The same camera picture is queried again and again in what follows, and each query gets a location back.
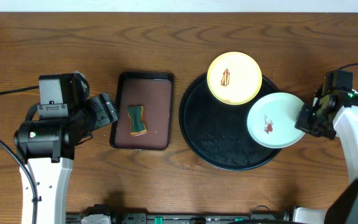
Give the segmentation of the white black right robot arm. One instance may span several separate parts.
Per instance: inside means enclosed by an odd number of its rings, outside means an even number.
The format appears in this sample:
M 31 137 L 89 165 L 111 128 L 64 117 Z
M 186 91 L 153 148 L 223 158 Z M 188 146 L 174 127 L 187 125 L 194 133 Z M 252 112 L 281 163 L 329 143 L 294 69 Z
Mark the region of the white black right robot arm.
M 295 223 L 358 223 L 358 93 L 353 74 L 335 70 L 325 75 L 313 105 L 304 105 L 295 127 L 306 134 L 339 138 L 349 174 L 349 186 L 327 210 L 295 208 Z

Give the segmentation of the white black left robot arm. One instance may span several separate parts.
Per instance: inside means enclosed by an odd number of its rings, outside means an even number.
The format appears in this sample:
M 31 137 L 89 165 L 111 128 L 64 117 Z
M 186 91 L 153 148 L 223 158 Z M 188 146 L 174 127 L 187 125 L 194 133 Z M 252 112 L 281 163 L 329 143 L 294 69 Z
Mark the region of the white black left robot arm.
M 110 96 L 90 97 L 80 72 L 39 77 L 40 101 L 14 135 L 24 163 L 22 223 L 65 223 L 66 200 L 75 146 L 92 132 L 118 120 Z

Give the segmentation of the green orange sponge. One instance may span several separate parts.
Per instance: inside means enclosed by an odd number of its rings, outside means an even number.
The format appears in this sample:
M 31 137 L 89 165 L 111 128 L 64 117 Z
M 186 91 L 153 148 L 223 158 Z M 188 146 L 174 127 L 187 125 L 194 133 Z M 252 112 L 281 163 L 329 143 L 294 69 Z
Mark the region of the green orange sponge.
M 130 120 L 131 136 L 138 136 L 147 133 L 147 127 L 144 118 L 144 107 L 142 105 L 128 107 L 127 114 Z

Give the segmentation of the light green plate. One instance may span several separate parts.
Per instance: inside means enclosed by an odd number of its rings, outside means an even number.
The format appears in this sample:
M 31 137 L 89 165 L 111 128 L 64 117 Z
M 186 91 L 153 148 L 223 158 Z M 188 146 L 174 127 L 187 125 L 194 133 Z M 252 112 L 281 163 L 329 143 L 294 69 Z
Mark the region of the light green plate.
M 289 93 L 272 93 L 257 100 L 247 116 L 247 129 L 258 144 L 272 149 L 298 142 L 304 132 L 295 123 L 304 102 Z
M 358 91 L 356 91 L 355 89 L 352 89 L 352 92 L 355 93 L 355 94 L 358 94 Z M 318 98 L 314 97 L 313 106 L 316 104 L 317 100 L 318 100 Z

